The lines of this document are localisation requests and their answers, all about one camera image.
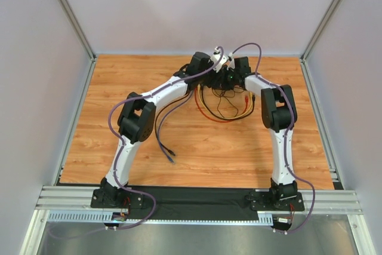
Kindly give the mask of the black power adapter with cord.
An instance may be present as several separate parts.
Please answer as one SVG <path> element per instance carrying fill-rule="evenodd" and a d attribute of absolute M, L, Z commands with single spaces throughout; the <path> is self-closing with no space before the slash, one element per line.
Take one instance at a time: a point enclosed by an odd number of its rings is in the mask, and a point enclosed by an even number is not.
<path fill-rule="evenodd" d="M 243 88 L 223 91 L 212 89 L 212 94 L 217 98 L 216 104 L 208 108 L 209 113 L 222 121 L 235 121 L 247 116 L 252 109 L 250 93 Z"/>

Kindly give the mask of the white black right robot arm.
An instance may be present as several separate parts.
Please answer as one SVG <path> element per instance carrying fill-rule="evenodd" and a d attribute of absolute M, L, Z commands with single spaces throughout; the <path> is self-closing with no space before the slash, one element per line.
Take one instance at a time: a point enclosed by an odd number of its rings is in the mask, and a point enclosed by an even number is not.
<path fill-rule="evenodd" d="M 278 85 L 257 72 L 252 73 L 248 57 L 224 56 L 218 69 L 227 83 L 242 87 L 261 100 L 261 119 L 272 141 L 271 200 L 295 198 L 298 189 L 292 165 L 292 135 L 297 111 L 291 86 Z"/>

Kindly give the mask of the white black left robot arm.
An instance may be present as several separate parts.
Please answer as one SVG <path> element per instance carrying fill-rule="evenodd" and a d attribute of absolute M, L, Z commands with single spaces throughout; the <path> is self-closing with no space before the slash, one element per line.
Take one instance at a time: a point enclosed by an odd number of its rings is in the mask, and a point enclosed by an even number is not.
<path fill-rule="evenodd" d="M 196 52 L 190 63 L 176 71 L 160 86 L 141 94 L 130 93 L 109 113 L 107 124 L 118 138 L 118 147 L 112 165 L 93 193 L 92 206 L 121 207 L 134 191 L 127 187 L 130 169 L 141 144 L 155 127 L 157 111 L 165 105 L 188 96 L 191 89 L 208 73 L 216 73 L 226 56 L 221 46 L 212 55 Z"/>

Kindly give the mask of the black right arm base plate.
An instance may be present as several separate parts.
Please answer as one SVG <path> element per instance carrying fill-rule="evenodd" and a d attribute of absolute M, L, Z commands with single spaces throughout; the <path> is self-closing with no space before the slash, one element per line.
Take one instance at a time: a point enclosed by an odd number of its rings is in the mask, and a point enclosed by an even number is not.
<path fill-rule="evenodd" d="M 269 190 L 252 190 L 244 197 L 253 211 L 304 211 L 303 197 L 297 196 L 287 199 L 276 199 Z"/>

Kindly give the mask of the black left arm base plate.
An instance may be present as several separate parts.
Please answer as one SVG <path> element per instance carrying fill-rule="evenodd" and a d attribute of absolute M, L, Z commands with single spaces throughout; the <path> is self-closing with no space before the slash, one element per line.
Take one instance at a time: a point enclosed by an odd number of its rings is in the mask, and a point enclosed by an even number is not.
<path fill-rule="evenodd" d="M 133 208 L 141 209 L 143 195 L 121 188 L 95 189 L 91 198 L 91 208 Z"/>

